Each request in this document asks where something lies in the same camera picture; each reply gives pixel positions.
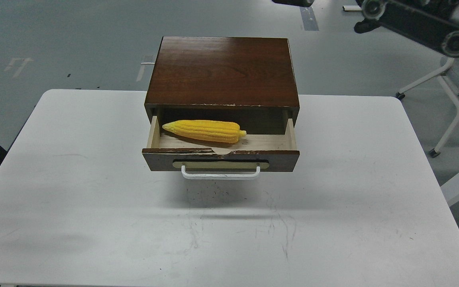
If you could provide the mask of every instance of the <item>corn cob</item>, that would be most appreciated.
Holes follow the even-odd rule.
[[[162,125],[166,131],[195,140],[209,142],[226,142],[234,144],[247,133],[240,130],[235,122],[221,122],[218,120],[177,120]]]

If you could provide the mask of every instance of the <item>white metal handle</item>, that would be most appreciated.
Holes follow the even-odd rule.
[[[185,165],[182,165],[182,175],[186,179],[233,179],[249,180],[255,179],[260,175],[260,166],[256,166],[256,172],[253,174],[189,174],[185,171]]]

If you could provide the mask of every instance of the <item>wooden drawer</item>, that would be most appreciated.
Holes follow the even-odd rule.
[[[164,37],[145,109],[151,121],[143,156],[152,171],[293,171],[298,94],[287,39]],[[180,138],[175,120],[236,122],[236,144]]]

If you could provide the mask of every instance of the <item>wooden lid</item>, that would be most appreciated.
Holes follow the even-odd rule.
[[[288,40],[164,37],[146,96],[155,106],[299,109]]]

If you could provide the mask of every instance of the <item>gray floor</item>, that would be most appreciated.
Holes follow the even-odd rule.
[[[288,38],[301,94],[393,96],[439,66],[441,55],[384,28],[355,34],[362,16],[342,5],[355,2],[316,0],[319,31],[306,31],[298,7],[271,0],[0,1],[0,145],[11,146],[48,89],[146,90],[151,67],[139,77],[140,63],[162,36]],[[426,151],[455,113],[435,80],[403,105]],[[440,184],[459,171],[459,126],[429,161]],[[451,210],[459,224],[459,203]]]

